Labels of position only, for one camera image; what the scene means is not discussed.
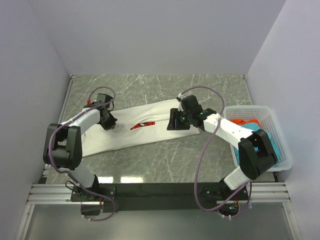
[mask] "wall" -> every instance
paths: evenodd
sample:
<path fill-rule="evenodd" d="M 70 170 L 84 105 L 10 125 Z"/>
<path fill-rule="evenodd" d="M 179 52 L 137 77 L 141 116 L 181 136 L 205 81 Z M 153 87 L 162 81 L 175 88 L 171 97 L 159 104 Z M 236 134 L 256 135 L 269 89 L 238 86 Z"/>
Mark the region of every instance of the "wall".
<path fill-rule="evenodd" d="M 294 159 L 283 174 L 305 240 L 319 239 L 318 0 L 287 0 L 247 76 L 254 104 L 277 115 Z"/>
<path fill-rule="evenodd" d="M 27 0 L 0 1 L 0 239 L 14 239 L 41 176 L 68 74 Z"/>
<path fill-rule="evenodd" d="M 71 74 L 247 74 L 285 0 L 29 0 Z"/>

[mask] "metal frame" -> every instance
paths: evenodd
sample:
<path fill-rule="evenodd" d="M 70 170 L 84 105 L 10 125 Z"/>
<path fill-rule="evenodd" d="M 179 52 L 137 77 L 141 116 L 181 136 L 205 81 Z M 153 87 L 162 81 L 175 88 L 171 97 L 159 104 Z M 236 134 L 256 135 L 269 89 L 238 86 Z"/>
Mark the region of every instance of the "metal frame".
<path fill-rule="evenodd" d="M 59 123 L 62 121 L 70 90 L 75 79 L 76 75 L 70 75 L 70 82 L 58 120 Z M 47 177 L 49 168 L 50 166 L 46 164 L 42 177 Z M 35 205 L 81 205 L 81 202 L 70 201 L 71 194 L 72 191 L 67 189 L 64 184 L 33 184 L 15 239 L 25 239 Z M 253 182 L 250 203 L 283 203 L 293 239 L 302 239 L 299 225 L 293 212 L 291 200 L 284 182 Z M 98 205 L 99 202 L 85 202 L 85 204 Z"/>

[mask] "white plastic basket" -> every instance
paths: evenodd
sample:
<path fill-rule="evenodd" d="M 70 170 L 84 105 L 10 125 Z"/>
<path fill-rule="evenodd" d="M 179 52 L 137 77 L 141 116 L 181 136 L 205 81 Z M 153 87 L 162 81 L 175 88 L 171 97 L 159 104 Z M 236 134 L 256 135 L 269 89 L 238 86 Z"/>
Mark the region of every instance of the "white plastic basket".
<path fill-rule="evenodd" d="M 257 119 L 263 130 L 267 130 L 272 139 L 279 149 L 280 159 L 276 166 L 270 168 L 267 172 L 280 172 L 283 170 L 289 170 L 292 167 L 292 158 L 290 156 L 286 141 L 283 137 L 280 125 L 272 112 L 267 106 L 258 105 L 236 105 L 227 106 L 223 111 L 224 118 L 228 120 L 242 119 L 249 121 L 251 119 Z M 238 167 L 234 147 L 230 144 L 233 162 Z"/>

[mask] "tabletop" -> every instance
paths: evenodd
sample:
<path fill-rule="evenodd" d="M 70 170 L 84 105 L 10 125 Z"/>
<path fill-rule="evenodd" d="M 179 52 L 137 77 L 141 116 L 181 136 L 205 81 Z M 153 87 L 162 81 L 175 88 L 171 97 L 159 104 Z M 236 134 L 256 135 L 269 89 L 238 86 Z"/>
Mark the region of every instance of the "tabletop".
<path fill-rule="evenodd" d="M 199 85 L 217 90 L 226 106 L 252 104 L 243 75 L 76 75 L 70 84 L 62 122 L 79 113 L 87 104 L 89 94 L 101 86 L 115 90 L 114 110 L 175 99 L 183 90 Z M 103 89 L 101 92 L 112 94 Z M 221 111 L 222 101 L 215 93 L 197 88 L 185 96 L 189 94 L 197 97 L 203 109 Z M 210 133 L 200 130 L 197 135 L 102 152 L 84 157 L 82 161 L 98 176 L 100 183 L 191 183 L 209 137 Z M 234 169 L 229 143 L 216 136 L 204 154 L 198 181 L 219 182 Z M 46 183 L 62 184 L 66 180 L 68 177 L 51 168 Z M 266 172 L 257 181 L 274 182 L 275 179 L 271 172 Z"/>

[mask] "white cloth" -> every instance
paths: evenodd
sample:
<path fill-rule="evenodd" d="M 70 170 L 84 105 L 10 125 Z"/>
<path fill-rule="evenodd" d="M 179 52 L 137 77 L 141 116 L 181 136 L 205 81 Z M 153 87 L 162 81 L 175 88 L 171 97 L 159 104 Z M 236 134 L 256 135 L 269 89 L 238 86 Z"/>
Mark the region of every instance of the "white cloth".
<path fill-rule="evenodd" d="M 170 109 L 178 106 L 179 102 L 172 99 L 112 111 L 117 119 L 115 128 L 106 131 L 99 124 L 89 128 L 82 135 L 82 156 L 199 134 L 199 130 L 193 126 L 190 130 L 167 131 Z M 155 125 L 130 130 L 145 122 L 155 122 Z"/>

